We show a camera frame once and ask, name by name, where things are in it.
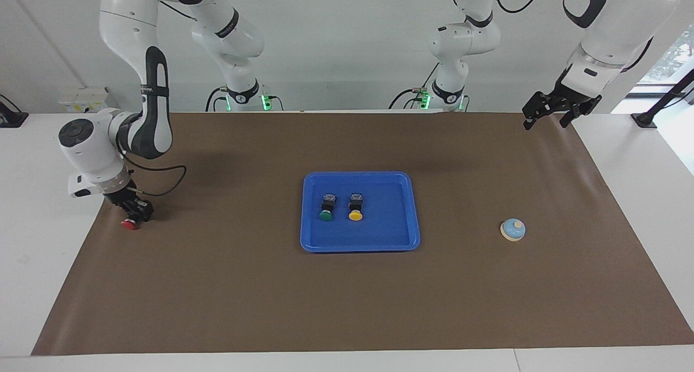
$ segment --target red button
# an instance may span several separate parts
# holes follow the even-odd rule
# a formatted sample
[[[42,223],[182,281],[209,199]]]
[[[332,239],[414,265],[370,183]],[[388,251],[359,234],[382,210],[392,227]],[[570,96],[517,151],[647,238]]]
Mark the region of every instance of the red button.
[[[136,222],[131,221],[130,219],[126,219],[124,221],[121,221],[121,225],[130,231],[135,231],[139,227],[137,226]]]

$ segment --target blue tray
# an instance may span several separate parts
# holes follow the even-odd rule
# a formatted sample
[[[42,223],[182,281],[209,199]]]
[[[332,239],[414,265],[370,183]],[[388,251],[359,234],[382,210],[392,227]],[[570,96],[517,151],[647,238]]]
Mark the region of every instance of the blue tray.
[[[325,194],[337,195],[332,221],[319,219]],[[352,193],[364,219],[350,221]],[[412,180],[404,172],[313,172],[304,180],[301,246],[310,253],[411,251],[419,246]]]

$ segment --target white wall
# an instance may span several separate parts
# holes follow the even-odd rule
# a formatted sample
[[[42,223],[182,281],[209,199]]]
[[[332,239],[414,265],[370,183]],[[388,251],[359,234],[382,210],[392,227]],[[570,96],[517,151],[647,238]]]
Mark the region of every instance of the white wall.
[[[99,1],[0,0],[0,91],[31,112],[58,112],[57,88],[81,80],[109,86],[122,107],[139,110],[136,75],[99,38]],[[462,20],[451,0],[231,1],[265,33],[258,78],[294,110],[387,107],[404,88],[421,85],[436,63],[429,33]],[[527,0],[503,1],[514,8]],[[681,4],[644,62],[612,83],[598,112],[612,110],[694,21],[692,2]],[[171,108],[201,110],[210,90],[223,84],[221,74],[191,41],[189,21],[164,7],[159,12]],[[519,111],[533,92],[551,90],[583,31],[565,17],[562,0],[537,0],[515,16],[497,9],[495,19],[500,48],[468,59],[471,110]],[[51,43],[67,64],[46,52]]]

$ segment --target green button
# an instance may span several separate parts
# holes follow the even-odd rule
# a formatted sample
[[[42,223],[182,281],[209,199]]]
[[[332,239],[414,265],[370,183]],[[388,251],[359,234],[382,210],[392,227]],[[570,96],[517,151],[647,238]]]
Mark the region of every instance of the green button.
[[[332,214],[330,213],[330,211],[320,212],[320,215],[318,217],[322,221],[332,221]]]

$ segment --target white table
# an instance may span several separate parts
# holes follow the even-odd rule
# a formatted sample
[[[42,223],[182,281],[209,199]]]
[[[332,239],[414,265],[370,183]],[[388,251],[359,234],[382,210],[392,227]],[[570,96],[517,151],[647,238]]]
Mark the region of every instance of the white table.
[[[0,130],[0,370],[694,370],[694,345],[652,348],[28,357],[99,207],[67,196],[74,170],[57,132],[76,115],[32,115]],[[519,129],[522,118],[519,117]],[[598,169],[694,326],[694,177],[654,130],[628,116],[576,123]]]

